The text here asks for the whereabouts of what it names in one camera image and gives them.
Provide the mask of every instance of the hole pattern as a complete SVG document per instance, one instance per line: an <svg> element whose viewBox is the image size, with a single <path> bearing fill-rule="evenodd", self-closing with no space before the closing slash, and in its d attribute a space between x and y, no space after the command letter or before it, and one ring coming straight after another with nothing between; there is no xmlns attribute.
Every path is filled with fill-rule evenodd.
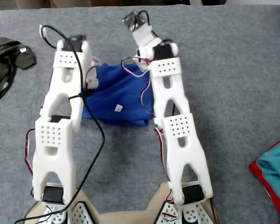
<svg viewBox="0 0 280 224"><path fill-rule="evenodd" d="M190 133L189 129L189 115L176 115L169 117L170 132L173 136L185 137Z"/></svg>
<svg viewBox="0 0 280 224"><path fill-rule="evenodd" d="M201 204L197 204L195 206L187 205L183 209L183 215L190 223L196 223L197 220L200 220L200 224L213 224Z"/></svg>
<svg viewBox="0 0 280 224"><path fill-rule="evenodd" d="M73 211L73 224L93 224L87 209L82 203L78 203Z"/></svg>
<svg viewBox="0 0 280 224"><path fill-rule="evenodd" d="M63 67L70 67L72 68L73 65L77 65L76 58L71 55L72 52L57 52L56 54L56 62L58 65L56 66L63 66Z"/></svg>
<svg viewBox="0 0 280 224"><path fill-rule="evenodd" d="M178 212L177 210L175 209L175 207L173 205L170 205L169 203L165 203L164 204L164 207L162 208L162 212L166 212L168 214L171 214L171 215L177 215ZM167 220L173 220L175 218L172 218L172 217L165 217ZM179 223L179 220L181 220L180 218L175 220L175 221L167 221L163 218L162 215L160 215L158 217L158 220L156 221L155 224L178 224Z"/></svg>
<svg viewBox="0 0 280 224"><path fill-rule="evenodd" d="M61 129L55 130L55 127L51 126L42 126L41 127L41 138L46 139L46 141L42 140L42 143L50 144L50 146L57 147L61 143Z"/></svg>
<svg viewBox="0 0 280 224"><path fill-rule="evenodd" d="M152 62L152 74L154 77L165 77L181 74L181 65L178 58L169 58Z"/></svg>

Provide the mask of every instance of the blue fabric bag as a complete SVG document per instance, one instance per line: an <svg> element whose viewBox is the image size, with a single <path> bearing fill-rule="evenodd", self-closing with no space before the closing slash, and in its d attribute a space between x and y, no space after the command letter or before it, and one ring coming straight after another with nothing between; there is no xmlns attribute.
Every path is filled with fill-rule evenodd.
<svg viewBox="0 0 280 224"><path fill-rule="evenodd" d="M125 67L140 75L142 72L135 64ZM140 94L147 86L149 73L142 77L134 77L124 71L120 65L110 66L106 63L97 67L98 87L87 98L93 115L108 125L147 126L152 115L145 111L140 103ZM142 101L146 110L152 110L151 86L144 93ZM118 105L120 112L115 111ZM83 119L91 119L86 108L83 108Z"/></svg>

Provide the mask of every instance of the teal fabric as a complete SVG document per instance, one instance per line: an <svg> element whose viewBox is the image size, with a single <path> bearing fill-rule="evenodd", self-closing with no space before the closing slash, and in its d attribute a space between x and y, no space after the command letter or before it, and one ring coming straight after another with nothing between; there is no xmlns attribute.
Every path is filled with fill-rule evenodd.
<svg viewBox="0 0 280 224"><path fill-rule="evenodd" d="M259 157L257 165L280 199L280 143Z"/></svg>

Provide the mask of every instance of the white tag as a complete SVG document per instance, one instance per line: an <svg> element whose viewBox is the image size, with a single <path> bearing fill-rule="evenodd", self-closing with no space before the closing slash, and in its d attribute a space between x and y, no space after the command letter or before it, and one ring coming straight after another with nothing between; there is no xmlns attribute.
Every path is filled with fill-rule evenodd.
<svg viewBox="0 0 280 224"><path fill-rule="evenodd" d="M121 112L122 108L123 108L122 105L117 104L114 111L115 111L115 112Z"/></svg>
<svg viewBox="0 0 280 224"><path fill-rule="evenodd" d="M27 51L26 48L20 48L20 52L21 52L21 53L24 53L25 51Z"/></svg>

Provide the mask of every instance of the white plastic part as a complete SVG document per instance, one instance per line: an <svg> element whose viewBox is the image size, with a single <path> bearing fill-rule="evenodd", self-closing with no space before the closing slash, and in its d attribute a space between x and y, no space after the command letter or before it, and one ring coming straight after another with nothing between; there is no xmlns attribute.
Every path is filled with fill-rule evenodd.
<svg viewBox="0 0 280 224"><path fill-rule="evenodd" d="M201 204L188 204L182 206L184 219L189 223L198 221L199 224L213 224L211 218Z"/></svg>
<svg viewBox="0 0 280 224"><path fill-rule="evenodd" d="M162 214L163 212L176 216L176 217L178 217L178 216L180 216L180 217L178 217L178 219L176 219L174 217L163 215ZM182 217L181 217L181 214L178 213L178 211L174 205L166 202L164 204L155 224L182 224Z"/></svg>
<svg viewBox="0 0 280 224"><path fill-rule="evenodd" d="M133 32L133 36L141 57L151 57L148 52L161 43L161 39L153 35L152 28L145 24ZM134 61L142 71L149 69L154 93L154 123L163 129L167 145L167 170L170 178L169 187L172 189L173 199L177 205L184 203L182 192L182 173L185 165L190 165L198 177L198 182L204 192L205 199L212 197L210 175L204 151L196 134L193 116L185 96L182 83L182 69L177 56L176 43L170 44L174 58L152 61L151 63ZM170 80L169 88L164 86L163 78ZM173 100L180 115L165 118L165 110L169 100ZM178 138L185 138L185 146L181 147Z"/></svg>
<svg viewBox="0 0 280 224"><path fill-rule="evenodd" d="M162 213L177 216L178 219L166 216ZM189 224L213 224L211 218L199 203L182 205L182 213L178 213L174 205L165 203L155 224L183 224L183 218Z"/></svg>
<svg viewBox="0 0 280 224"><path fill-rule="evenodd" d="M150 63L150 71L153 78L182 73L181 63L178 57L153 61Z"/></svg>
<svg viewBox="0 0 280 224"><path fill-rule="evenodd" d="M155 38L152 30L152 27L145 23L133 32L133 37L138 46L146 46Z"/></svg>
<svg viewBox="0 0 280 224"><path fill-rule="evenodd" d="M58 42L57 49L61 47L61 43L62 41ZM87 68L92 62L92 54L90 48L87 47L88 43L84 42L84 46L87 52L77 52L83 70L83 81L85 80ZM80 70L73 52L57 50L53 68L49 92L45 97L40 112L40 115L44 117L51 117L63 98L76 96L81 92ZM83 101L80 97L73 98L70 100L70 105L70 119L72 120L74 132L77 132L81 124Z"/></svg>
<svg viewBox="0 0 280 224"><path fill-rule="evenodd" d="M71 214L70 223L71 224L94 224L84 203L77 203L76 207L74 208Z"/></svg>
<svg viewBox="0 0 280 224"><path fill-rule="evenodd" d="M55 206L49 206L52 211L57 211L58 209ZM43 215L49 214L51 210L46 208ZM42 222L43 224L63 224L66 219L66 212L57 213L51 215L48 220L46 220L49 216L40 218L38 222Z"/></svg>
<svg viewBox="0 0 280 224"><path fill-rule="evenodd" d="M205 199L212 197L210 175L204 151L196 134L193 116L181 114L164 118L164 136L167 143L167 170L170 178L169 187L172 189L174 202L183 204L182 173L186 165L190 165L198 178ZM178 138L185 138L181 147Z"/></svg>
<svg viewBox="0 0 280 224"><path fill-rule="evenodd" d="M171 50L172 50L172 53L174 55L174 57L177 56L178 54L178 46L176 43L170 43L170 46L171 46Z"/></svg>
<svg viewBox="0 0 280 224"><path fill-rule="evenodd" d="M46 208L46 210L44 211L43 215L49 214L50 212L51 212L50 209ZM38 222L42 222L42 224L52 224L51 217L48 220L46 220L47 218L48 218L48 216L40 218L38 220Z"/></svg>
<svg viewBox="0 0 280 224"><path fill-rule="evenodd" d="M62 186L64 203L68 204L76 187L76 169L72 156L72 121L61 119L51 123L51 118L40 117L35 122L36 149L33 157L34 198L42 200L50 172L57 174Z"/></svg>
<svg viewBox="0 0 280 224"><path fill-rule="evenodd" d="M154 58L154 51L152 48L139 47L139 54L140 57L147 58L149 60L153 60Z"/></svg>

